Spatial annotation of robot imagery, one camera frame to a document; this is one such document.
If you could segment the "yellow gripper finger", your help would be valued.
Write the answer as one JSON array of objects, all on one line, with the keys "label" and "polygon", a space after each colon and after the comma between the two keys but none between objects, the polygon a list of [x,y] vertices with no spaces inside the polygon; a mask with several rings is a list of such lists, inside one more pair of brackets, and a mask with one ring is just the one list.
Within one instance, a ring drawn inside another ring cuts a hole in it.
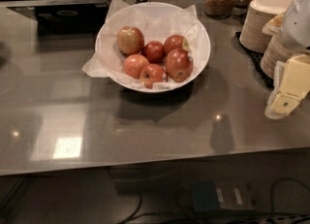
[{"label": "yellow gripper finger", "polygon": [[264,114],[271,119],[289,116],[310,92],[310,56],[301,54],[278,61],[274,69],[274,89]]},{"label": "yellow gripper finger", "polygon": [[271,19],[268,23],[266,23],[263,27],[263,32],[266,35],[275,35],[279,34],[281,31],[281,26],[283,22],[284,14],[280,13],[279,15],[275,16]]}]

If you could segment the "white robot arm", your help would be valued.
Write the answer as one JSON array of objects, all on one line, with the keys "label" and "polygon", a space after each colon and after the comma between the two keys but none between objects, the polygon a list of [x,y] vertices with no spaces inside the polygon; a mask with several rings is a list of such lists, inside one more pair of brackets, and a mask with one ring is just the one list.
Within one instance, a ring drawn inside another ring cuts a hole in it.
[{"label": "white robot arm", "polygon": [[289,116],[310,92],[310,0],[294,0],[263,32],[273,35],[261,68],[274,87],[264,114],[280,119]]}]

